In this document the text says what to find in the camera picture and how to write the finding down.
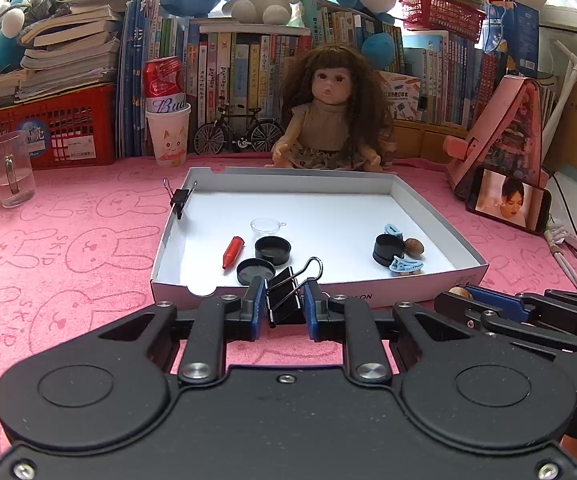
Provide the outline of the white shallow cardboard box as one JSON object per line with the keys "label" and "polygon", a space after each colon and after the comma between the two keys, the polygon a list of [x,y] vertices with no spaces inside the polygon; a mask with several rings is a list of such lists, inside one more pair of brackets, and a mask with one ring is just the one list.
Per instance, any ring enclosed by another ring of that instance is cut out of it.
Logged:
{"label": "white shallow cardboard box", "polygon": [[[330,294],[379,308],[397,300],[432,300],[455,285],[479,284],[488,263],[414,188],[393,174],[270,168],[191,169],[183,214],[170,214],[152,269],[157,301],[192,309],[214,292],[243,287],[222,257],[233,237],[255,255],[255,219],[279,222],[288,263],[317,275]],[[375,238],[392,224],[425,248],[423,269],[398,276],[372,257]]]}

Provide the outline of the red plastic basket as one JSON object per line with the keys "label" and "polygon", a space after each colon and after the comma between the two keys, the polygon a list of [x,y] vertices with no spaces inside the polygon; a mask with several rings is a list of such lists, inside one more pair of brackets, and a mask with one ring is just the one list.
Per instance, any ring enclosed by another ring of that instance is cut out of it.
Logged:
{"label": "red plastic basket", "polygon": [[399,0],[407,30],[445,30],[478,42],[485,12],[455,0]]}

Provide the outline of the black binder clip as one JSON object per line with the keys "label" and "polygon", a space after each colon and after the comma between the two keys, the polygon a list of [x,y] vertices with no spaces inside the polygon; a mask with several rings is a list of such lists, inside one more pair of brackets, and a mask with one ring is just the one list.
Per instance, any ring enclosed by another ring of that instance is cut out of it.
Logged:
{"label": "black binder clip", "polygon": [[317,282],[323,275],[323,263],[311,257],[298,271],[287,266],[270,281],[266,281],[266,305],[271,328],[305,324],[301,291],[309,282]]}
{"label": "black binder clip", "polygon": [[163,178],[162,185],[169,194],[169,205],[171,207],[171,212],[177,217],[178,220],[181,220],[185,205],[188,203],[193,192],[195,191],[197,182],[194,181],[190,188],[176,188],[174,190],[169,179]]}

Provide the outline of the light blue hair clip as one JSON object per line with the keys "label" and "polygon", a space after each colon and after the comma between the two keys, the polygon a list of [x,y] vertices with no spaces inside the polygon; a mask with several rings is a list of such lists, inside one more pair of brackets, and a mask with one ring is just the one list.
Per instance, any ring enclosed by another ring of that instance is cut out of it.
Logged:
{"label": "light blue hair clip", "polygon": [[407,275],[421,272],[424,262],[409,257],[393,257],[389,270],[397,275]]}

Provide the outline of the red Budweiser can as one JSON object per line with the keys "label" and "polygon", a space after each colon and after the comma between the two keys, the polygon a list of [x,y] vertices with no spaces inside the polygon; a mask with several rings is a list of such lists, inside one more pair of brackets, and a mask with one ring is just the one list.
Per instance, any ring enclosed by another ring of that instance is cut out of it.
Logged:
{"label": "red Budweiser can", "polygon": [[185,107],[183,65],[177,56],[153,58],[144,65],[145,108],[153,114],[169,114]]}

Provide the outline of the white paper cup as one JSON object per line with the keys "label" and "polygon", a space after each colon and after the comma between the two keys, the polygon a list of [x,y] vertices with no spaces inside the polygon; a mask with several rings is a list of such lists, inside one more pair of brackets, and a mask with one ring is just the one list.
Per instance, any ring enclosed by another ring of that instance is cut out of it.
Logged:
{"label": "white paper cup", "polygon": [[188,157],[191,110],[185,104],[176,112],[145,113],[158,166],[180,166]]}

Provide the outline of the red plastic crate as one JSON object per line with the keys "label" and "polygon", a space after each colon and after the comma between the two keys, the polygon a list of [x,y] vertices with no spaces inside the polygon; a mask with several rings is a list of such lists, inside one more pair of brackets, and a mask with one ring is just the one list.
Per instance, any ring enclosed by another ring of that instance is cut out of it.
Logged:
{"label": "red plastic crate", "polygon": [[105,166],[115,161],[114,84],[0,108],[0,134],[26,133],[34,169]]}

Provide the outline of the brown walnut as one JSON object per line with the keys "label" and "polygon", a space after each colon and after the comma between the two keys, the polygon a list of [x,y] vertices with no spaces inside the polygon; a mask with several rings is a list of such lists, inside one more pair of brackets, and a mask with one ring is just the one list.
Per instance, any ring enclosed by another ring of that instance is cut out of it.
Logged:
{"label": "brown walnut", "polygon": [[416,238],[410,237],[404,241],[405,253],[411,258],[419,259],[425,252],[425,247],[422,242]]}
{"label": "brown walnut", "polygon": [[466,299],[473,299],[473,295],[465,287],[454,286],[449,289],[450,294],[460,296]]}

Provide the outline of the black round lid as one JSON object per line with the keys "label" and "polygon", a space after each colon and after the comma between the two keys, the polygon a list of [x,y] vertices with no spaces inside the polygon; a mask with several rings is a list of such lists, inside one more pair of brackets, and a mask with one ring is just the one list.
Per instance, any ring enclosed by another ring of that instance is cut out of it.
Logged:
{"label": "black round lid", "polygon": [[236,268],[238,283],[248,286],[254,278],[272,280],[275,277],[275,267],[267,260],[249,258],[243,260]]}
{"label": "black round lid", "polygon": [[291,245],[283,237],[269,235],[258,238],[255,243],[255,254],[258,259],[282,266],[290,257]]}

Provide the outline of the black round container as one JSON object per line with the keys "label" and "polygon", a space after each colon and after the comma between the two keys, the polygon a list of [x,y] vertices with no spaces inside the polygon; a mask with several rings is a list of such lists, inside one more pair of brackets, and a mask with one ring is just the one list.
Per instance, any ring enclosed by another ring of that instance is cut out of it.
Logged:
{"label": "black round container", "polygon": [[395,258],[402,258],[405,255],[405,243],[403,239],[383,233],[375,238],[373,248],[373,259],[381,266],[391,266]]}

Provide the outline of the red crayon cap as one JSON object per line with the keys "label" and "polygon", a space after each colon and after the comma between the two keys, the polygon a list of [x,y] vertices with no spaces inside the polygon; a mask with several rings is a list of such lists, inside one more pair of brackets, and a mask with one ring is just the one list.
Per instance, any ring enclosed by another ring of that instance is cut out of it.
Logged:
{"label": "red crayon cap", "polygon": [[244,249],[245,242],[240,236],[234,236],[230,241],[222,258],[222,269],[229,270],[234,266]]}

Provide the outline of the stack of books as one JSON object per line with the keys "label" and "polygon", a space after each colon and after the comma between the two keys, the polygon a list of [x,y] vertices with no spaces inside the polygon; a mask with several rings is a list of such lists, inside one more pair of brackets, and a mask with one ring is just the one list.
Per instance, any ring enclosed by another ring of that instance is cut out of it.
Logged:
{"label": "stack of books", "polygon": [[46,16],[20,34],[18,102],[113,81],[139,0],[43,0]]}

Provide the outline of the black binder clip on box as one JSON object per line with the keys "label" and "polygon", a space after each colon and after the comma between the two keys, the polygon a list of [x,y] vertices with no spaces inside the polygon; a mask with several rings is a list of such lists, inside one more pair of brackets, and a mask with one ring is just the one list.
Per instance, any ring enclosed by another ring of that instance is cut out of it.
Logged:
{"label": "black binder clip on box", "polygon": [[176,188],[174,190],[169,179],[163,178],[162,185],[169,194],[169,205],[171,207],[171,212],[177,217],[178,220],[181,220],[185,205],[188,203],[193,192],[195,191],[197,182],[194,181],[190,188]]}

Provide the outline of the blue penguin plush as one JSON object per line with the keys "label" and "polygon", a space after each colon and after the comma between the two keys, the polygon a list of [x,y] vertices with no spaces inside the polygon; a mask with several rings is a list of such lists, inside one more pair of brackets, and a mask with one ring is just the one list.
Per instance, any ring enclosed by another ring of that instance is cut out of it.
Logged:
{"label": "blue penguin plush", "polygon": [[0,74],[18,70],[25,48],[18,42],[27,26],[31,0],[13,0],[0,6]]}

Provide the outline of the brown-haired doll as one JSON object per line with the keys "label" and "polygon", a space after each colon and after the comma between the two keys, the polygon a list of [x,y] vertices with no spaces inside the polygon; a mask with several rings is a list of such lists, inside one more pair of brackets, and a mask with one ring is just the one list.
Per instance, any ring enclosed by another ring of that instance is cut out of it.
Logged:
{"label": "brown-haired doll", "polygon": [[325,44],[298,58],[284,81],[281,118],[275,168],[384,168],[381,137],[392,133],[386,96],[367,59],[349,47]]}

